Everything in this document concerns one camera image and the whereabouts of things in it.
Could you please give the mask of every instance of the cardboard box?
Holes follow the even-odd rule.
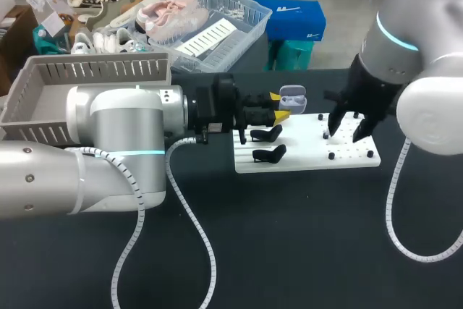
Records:
[[[33,46],[32,31],[38,26],[32,7],[28,5],[16,5],[7,17],[16,17],[16,21],[0,41],[0,96],[8,94],[15,78],[12,75]]]
[[[326,18],[313,0],[255,0],[273,11],[267,23],[269,40],[322,41]]]

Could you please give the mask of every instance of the blue shoe box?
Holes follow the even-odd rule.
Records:
[[[269,40],[322,41],[326,18],[313,0],[255,0],[273,11],[267,23]]]

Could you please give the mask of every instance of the black table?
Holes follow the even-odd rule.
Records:
[[[330,111],[326,88],[344,70],[236,75],[248,91],[299,83],[308,112]],[[192,92],[212,76],[177,75]],[[379,168],[236,174],[231,135],[179,148],[174,176],[218,263],[210,308],[462,308],[463,253],[421,264],[392,245],[385,199],[404,136],[393,118],[375,131]],[[461,156],[413,147],[396,202],[396,231],[416,253],[438,253],[463,227]],[[111,275],[135,213],[0,222],[0,308],[110,308]],[[168,188],[148,212],[119,283],[122,308],[198,308],[209,282],[201,239]]]

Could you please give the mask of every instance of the cable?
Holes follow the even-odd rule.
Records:
[[[391,238],[394,245],[399,249],[401,253],[406,255],[408,258],[412,260],[423,262],[423,263],[432,263],[445,260],[446,258],[452,256],[462,245],[463,245],[463,231],[459,235],[456,242],[445,250],[442,253],[439,253],[434,256],[420,256],[417,255],[403,246],[399,239],[396,236],[394,231],[394,227],[392,225],[392,203],[394,200],[394,194],[396,192],[397,182],[399,181],[400,171],[402,170],[402,166],[404,165],[405,158],[407,157],[408,150],[410,148],[410,139],[406,138],[404,146],[402,147],[402,151],[399,155],[399,159],[397,160],[396,168],[394,170],[394,174],[392,175],[391,185],[389,186],[388,197],[386,200],[386,226],[388,228],[389,237]]]
[[[188,216],[190,217],[191,221],[195,225],[198,233],[200,234],[201,238],[203,239],[205,248],[208,251],[209,254],[209,261],[211,262],[211,281],[209,283],[209,289],[208,293],[206,294],[203,303],[200,306],[200,309],[206,309],[209,305],[209,302],[212,299],[212,295],[214,293],[214,289],[216,288],[216,280],[217,280],[217,268],[216,268],[216,257],[214,256],[214,252],[212,250],[211,243],[209,242],[208,237],[205,235],[205,232],[203,231],[203,228],[201,227],[200,223],[197,221],[194,213],[191,211],[190,206],[188,205],[187,201],[183,197],[182,192],[180,192],[179,187],[177,186],[177,183],[175,182],[174,176],[172,175],[172,170],[171,170],[171,155],[175,151],[176,148],[179,146],[185,145],[185,144],[196,144],[196,139],[193,137],[188,137],[185,139],[181,139],[177,142],[175,142],[170,149],[166,153],[166,172],[167,172],[167,177],[169,178],[169,181],[172,184],[172,187],[174,188],[175,193],[180,199],[180,203],[183,205],[184,209],[186,210]]]
[[[103,159],[106,159],[110,164],[115,166],[122,175],[130,183],[130,187],[132,188],[133,194],[137,198],[137,207],[138,207],[138,219],[137,219],[137,226],[135,227],[135,231],[133,232],[132,236],[130,237],[129,242],[127,243],[124,251],[119,256],[119,260],[117,261],[116,268],[113,272],[113,277],[111,279],[111,301],[113,303],[114,309],[120,309],[119,299],[117,298],[117,284],[119,283],[119,275],[121,274],[122,266],[124,265],[127,256],[130,253],[130,250],[133,248],[135,243],[137,242],[138,237],[143,228],[143,223],[145,222],[145,204],[143,202],[143,197],[140,192],[140,188],[138,187],[138,183],[135,178],[130,173],[130,170],[117,159],[117,157],[112,156],[110,153],[105,151],[99,150],[97,148],[69,148],[68,151],[79,151],[81,153],[88,153],[90,155],[97,155]]]

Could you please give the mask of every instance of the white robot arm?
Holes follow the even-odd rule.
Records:
[[[67,97],[67,127],[76,144],[99,148],[124,164],[145,208],[152,208],[166,195],[164,137],[194,130],[197,141],[207,143],[212,129],[239,130],[245,142],[249,124],[274,126],[290,114],[275,112],[271,94],[263,96],[242,98],[231,75],[197,88],[190,102],[179,86],[79,86]],[[103,158],[39,143],[1,141],[0,182],[0,218],[138,208],[126,177]]]
[[[463,0],[385,0],[330,115],[330,133],[346,111],[357,111],[365,119],[353,140],[371,135],[407,86],[396,109],[404,134],[432,153],[463,153],[461,37]]]

